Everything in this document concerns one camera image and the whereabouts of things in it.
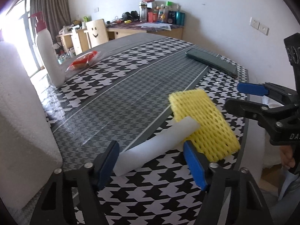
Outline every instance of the houndstooth tablecloth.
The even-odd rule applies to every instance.
[[[211,68],[199,80],[195,89],[205,90],[242,143],[245,141],[245,119],[228,114],[224,103],[226,98],[247,99],[236,87],[239,82],[247,82],[248,73],[230,59],[219,57],[238,67],[238,78],[233,79]],[[171,114],[149,138],[160,134],[173,123]],[[238,152],[234,153],[218,163],[226,169],[233,169],[238,156]],[[194,224],[204,195],[195,185],[184,160],[182,147],[179,146],[128,174],[120,177],[112,175],[109,184],[98,193],[98,198],[109,224],[190,225]],[[78,223],[84,224],[80,203],[75,211]]]
[[[236,65],[238,78],[186,58],[190,48]],[[172,126],[172,113],[162,114],[168,113],[168,95],[186,89],[204,89],[243,145],[247,122],[224,109],[226,98],[247,98],[236,89],[239,81],[247,82],[248,72],[230,59],[185,41],[158,37],[105,58],[61,89],[48,88],[40,99],[63,156],[63,169],[71,170],[93,161],[111,140],[124,149]],[[219,164],[234,168],[241,156],[234,153]],[[30,220],[37,198],[23,209],[23,220]],[[178,147],[121,177],[112,175],[98,198],[109,224],[193,224],[204,192],[195,185]],[[75,212],[78,224],[84,224],[80,203]]]

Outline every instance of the blue gripper pad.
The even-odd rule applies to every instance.
[[[256,95],[256,96],[269,95],[269,90],[266,89],[263,85],[239,83],[237,89],[239,92],[244,94],[249,94],[249,95]]]
[[[103,153],[102,155],[98,155],[95,158],[94,165],[95,167],[98,167],[97,170],[95,169],[95,175],[97,178],[97,187],[99,191],[104,189],[107,182],[109,181],[111,173],[113,172],[113,168],[119,157],[119,153],[119,143],[116,141],[112,141],[106,149],[105,153]]]
[[[209,161],[203,153],[197,152],[191,141],[183,144],[183,156],[197,186],[205,191],[208,187],[206,173],[209,169]]]

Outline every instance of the red pump cap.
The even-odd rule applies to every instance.
[[[36,33],[39,33],[40,31],[47,28],[45,21],[43,20],[43,13],[37,12],[30,16],[30,18],[35,17],[37,19],[37,23],[35,24]]]

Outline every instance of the human hand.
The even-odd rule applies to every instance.
[[[283,167],[290,169],[295,166],[295,159],[293,158],[293,150],[290,145],[280,146],[280,158]]]

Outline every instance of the white plastic bottle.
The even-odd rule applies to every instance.
[[[35,44],[40,52],[43,64],[48,71],[48,75],[52,84],[59,88],[65,82],[65,74],[59,67],[52,38],[50,32],[47,30],[46,23],[43,20],[42,12],[32,14],[30,17],[36,17],[37,19],[37,23],[35,25]]]

